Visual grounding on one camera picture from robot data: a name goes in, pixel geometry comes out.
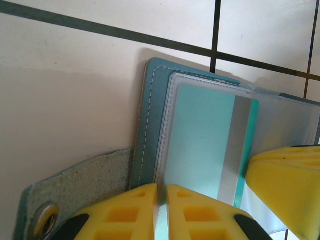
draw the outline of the white stitching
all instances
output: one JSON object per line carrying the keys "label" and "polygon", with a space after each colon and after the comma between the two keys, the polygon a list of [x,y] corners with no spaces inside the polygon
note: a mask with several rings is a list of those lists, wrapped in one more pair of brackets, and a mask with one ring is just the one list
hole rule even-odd
{"label": "white stitching", "polygon": [[220,79],[216,79],[216,78],[207,78],[205,76],[200,76],[197,74],[193,74],[190,72],[185,72],[185,71],[179,71],[176,69],[172,69],[166,66],[156,66],[155,69],[153,70],[153,74],[152,74],[152,80],[151,80],[151,84],[150,84],[150,95],[149,95],[149,103],[148,103],[148,112],[147,112],[147,116],[146,116],[146,124],[145,124],[145,131],[144,131],[144,143],[143,143],[143,151],[142,151],[142,157],[141,157],[141,169],[140,169],[140,176],[139,176],[139,183],[138,183],[138,187],[140,187],[140,183],[141,183],[141,177],[142,177],[142,171],[144,168],[144,161],[145,161],[145,149],[146,149],[146,142],[147,142],[147,129],[148,129],[148,123],[149,123],[149,115],[150,115],[150,104],[151,104],[151,97],[152,97],[152,85],[154,83],[154,77],[155,77],[155,72],[157,69],[169,69],[169,70],[174,70],[177,71],[179,73],[183,73],[183,74],[187,74],[187,75],[192,75],[195,77],[199,77],[199,78],[204,78],[207,80],[211,80],[211,81],[215,81],[215,82],[219,82],[219,83],[224,83],[224,84],[229,84],[229,85],[234,85],[236,86],[236,83],[230,83],[230,82],[226,82],[225,80],[220,80]]}

